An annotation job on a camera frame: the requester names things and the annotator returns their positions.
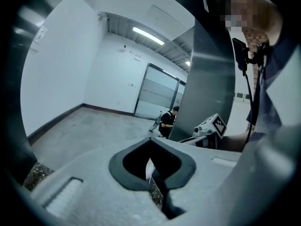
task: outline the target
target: wall outlet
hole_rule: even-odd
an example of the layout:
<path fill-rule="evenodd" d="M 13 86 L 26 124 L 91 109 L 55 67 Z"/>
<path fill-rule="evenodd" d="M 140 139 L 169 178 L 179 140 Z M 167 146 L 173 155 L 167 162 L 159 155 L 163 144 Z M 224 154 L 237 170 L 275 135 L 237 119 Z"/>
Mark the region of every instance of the wall outlet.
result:
<path fill-rule="evenodd" d="M 34 37 L 33 41 L 35 41 L 37 44 L 40 44 L 40 41 L 45 36 L 46 32 L 47 32 L 47 28 L 45 28 L 44 26 L 41 26 L 40 30 L 38 31 L 38 33 Z"/>

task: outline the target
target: dark baseboard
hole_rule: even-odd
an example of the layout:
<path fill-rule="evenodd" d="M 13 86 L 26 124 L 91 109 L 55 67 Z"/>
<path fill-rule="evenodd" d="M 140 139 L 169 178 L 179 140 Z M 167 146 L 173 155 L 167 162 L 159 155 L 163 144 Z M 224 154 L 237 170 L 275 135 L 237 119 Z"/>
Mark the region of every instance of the dark baseboard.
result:
<path fill-rule="evenodd" d="M 98 110 L 98 111 L 104 111 L 104 112 L 120 114 L 120 115 L 128 115 L 128 116 L 133 116 L 134 115 L 134 113 L 130 113 L 130 112 L 117 111 L 117 110 L 103 108 L 103 107 L 99 107 L 99 106 L 96 106 L 96 105 L 89 105 L 89 104 L 85 104 L 85 103 L 83 103 L 83 107 L 93 109 L 93 110 Z"/>
<path fill-rule="evenodd" d="M 41 126 L 35 132 L 31 133 L 27 137 L 29 144 L 33 145 L 41 136 L 43 136 L 47 131 L 49 131 L 51 128 L 53 128 L 57 123 L 59 123 L 61 120 L 65 119 L 71 113 L 80 109 L 82 106 L 83 106 L 83 104 L 80 104 L 74 108 L 71 108 L 70 110 L 60 114 L 59 116 L 55 117 L 51 121 L 47 122 L 45 125 Z"/>

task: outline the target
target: fluorescent light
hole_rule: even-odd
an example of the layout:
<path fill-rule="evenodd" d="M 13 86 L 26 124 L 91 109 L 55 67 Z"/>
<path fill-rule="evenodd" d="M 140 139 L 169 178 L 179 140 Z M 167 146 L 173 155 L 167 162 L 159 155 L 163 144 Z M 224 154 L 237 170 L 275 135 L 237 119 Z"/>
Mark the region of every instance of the fluorescent light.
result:
<path fill-rule="evenodd" d="M 162 42 L 160 39 L 157 39 L 156 37 L 152 36 L 151 34 L 149 34 L 148 32 L 145 32 L 139 28 L 133 27 L 133 31 L 138 32 L 139 34 L 144 35 L 145 37 L 150 38 L 151 40 L 154 40 L 155 42 L 157 42 L 160 45 L 163 45 L 164 42 Z"/>

